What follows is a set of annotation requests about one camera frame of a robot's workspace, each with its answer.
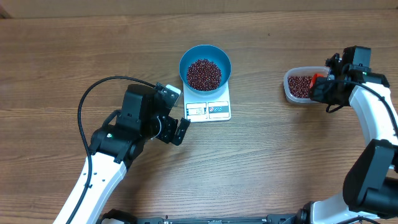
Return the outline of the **red adzuki beans in container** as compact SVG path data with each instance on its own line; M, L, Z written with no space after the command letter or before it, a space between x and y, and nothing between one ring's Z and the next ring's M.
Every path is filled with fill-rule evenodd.
M290 76L287 79L289 91L296 98L308 98L311 76Z

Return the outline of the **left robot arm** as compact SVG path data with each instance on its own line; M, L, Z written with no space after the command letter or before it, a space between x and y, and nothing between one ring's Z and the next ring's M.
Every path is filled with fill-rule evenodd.
M178 88L160 83L128 86L121 109L113 111L91 136L85 165L56 223L96 223L148 140L182 143L190 121L169 115L181 94Z

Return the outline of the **red beans in bowl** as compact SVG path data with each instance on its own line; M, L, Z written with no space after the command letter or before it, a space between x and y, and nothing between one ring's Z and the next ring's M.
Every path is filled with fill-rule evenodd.
M187 82L195 90L215 90L221 83L221 69L213 61L198 59L187 69Z

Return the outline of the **red measuring scoop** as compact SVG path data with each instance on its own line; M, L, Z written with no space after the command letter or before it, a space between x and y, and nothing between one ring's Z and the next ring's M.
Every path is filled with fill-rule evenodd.
M310 82L310 88L314 86L317 82L317 78L324 78L325 76L321 73L315 73L314 76L312 77L312 80Z

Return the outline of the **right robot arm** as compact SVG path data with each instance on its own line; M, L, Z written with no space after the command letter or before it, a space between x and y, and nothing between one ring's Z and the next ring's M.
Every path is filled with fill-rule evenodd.
M355 223L397 217L397 179L387 176L397 167L397 113L387 78L378 73L351 70L333 79L315 74L309 86L311 100L354 109L366 148L347 173L343 190L323 201L309 202L295 223Z

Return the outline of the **clear plastic container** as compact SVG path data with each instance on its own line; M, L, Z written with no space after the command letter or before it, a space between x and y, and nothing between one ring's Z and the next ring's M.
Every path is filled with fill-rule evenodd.
M284 75L284 91L285 91L285 97L286 100L289 103L296 104L296 105L303 105L303 104L312 104L312 103L317 103L316 101L312 101L309 98L297 98L295 97L289 89L289 78L290 77L313 77L314 74L319 73L323 76L327 76L329 72L328 67L297 67L297 68L292 68L290 69L285 75Z

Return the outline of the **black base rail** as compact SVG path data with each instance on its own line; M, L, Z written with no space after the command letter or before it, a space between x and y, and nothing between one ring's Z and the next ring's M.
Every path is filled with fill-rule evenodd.
M130 213L112 209L96 221L96 224L309 224L306 210L296 214L270 214L266 217L229 217L229 218L137 218Z

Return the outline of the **blue bowl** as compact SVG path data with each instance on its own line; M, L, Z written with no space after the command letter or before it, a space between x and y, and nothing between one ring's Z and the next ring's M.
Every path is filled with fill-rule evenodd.
M217 89L211 91L199 91L193 89L188 84L187 69L193 62L197 61L198 59L208 59L210 61L213 61L221 69L221 83ZM189 89L191 89L192 91L202 95L209 95L220 89L226 82L229 81L231 73L232 64L229 57L223 50L213 45L197 45L195 47L192 47L183 54L179 63L179 74L183 83L186 84L186 86L188 86Z

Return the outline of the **white digital kitchen scale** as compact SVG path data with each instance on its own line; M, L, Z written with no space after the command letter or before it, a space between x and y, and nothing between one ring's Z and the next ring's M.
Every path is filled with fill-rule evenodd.
M209 95L202 95L183 85L184 115L191 123L229 121L231 103L229 84L226 82L220 89Z

